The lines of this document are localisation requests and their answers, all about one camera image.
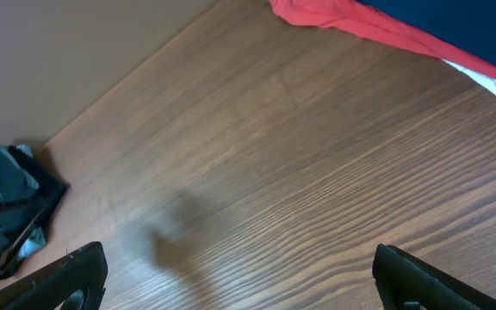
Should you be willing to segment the black t-shirt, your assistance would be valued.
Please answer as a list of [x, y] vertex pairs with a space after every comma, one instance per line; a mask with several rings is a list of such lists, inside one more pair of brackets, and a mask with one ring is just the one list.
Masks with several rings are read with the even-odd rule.
[[47, 226], [68, 190], [28, 145], [0, 145], [0, 280], [47, 243]]

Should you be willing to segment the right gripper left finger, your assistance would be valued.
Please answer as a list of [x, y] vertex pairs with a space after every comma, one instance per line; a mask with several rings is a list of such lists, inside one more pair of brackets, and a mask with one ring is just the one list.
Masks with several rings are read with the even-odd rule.
[[102, 243], [93, 241], [0, 289], [0, 310], [97, 310], [107, 275]]

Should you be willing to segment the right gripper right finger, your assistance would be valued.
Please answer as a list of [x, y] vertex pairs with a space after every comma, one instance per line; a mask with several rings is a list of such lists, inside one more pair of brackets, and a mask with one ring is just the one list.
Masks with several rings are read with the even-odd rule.
[[372, 275], [386, 310], [496, 310], [496, 299], [402, 251], [379, 244]]

